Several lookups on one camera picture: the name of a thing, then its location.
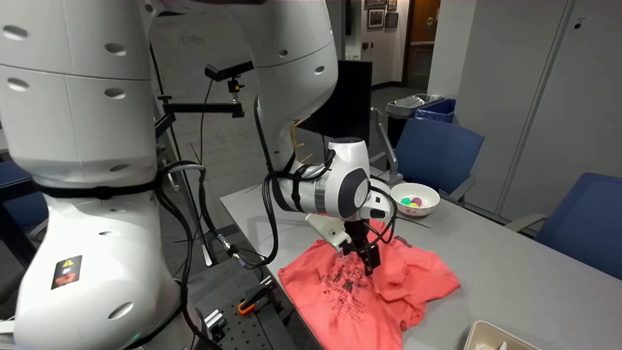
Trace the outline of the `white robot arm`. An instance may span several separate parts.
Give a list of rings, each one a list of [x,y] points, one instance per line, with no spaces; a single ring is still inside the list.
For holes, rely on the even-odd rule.
[[[333,95],[325,0],[0,0],[0,113],[8,153],[41,188],[47,233],[18,292],[14,350],[204,350],[187,280],[162,255],[167,212],[156,153],[150,39],[165,17],[200,19],[216,50],[259,78],[255,120],[272,208],[340,220],[358,249],[370,157],[335,140],[298,161],[290,128]]]

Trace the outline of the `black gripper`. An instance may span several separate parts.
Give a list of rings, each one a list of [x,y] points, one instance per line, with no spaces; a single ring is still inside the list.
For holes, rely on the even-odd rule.
[[[368,241],[368,220],[356,220],[344,223],[346,235],[350,241],[342,247],[344,253],[358,253],[364,262],[364,272],[370,276],[373,268],[381,264],[381,255],[377,245],[370,245]]]

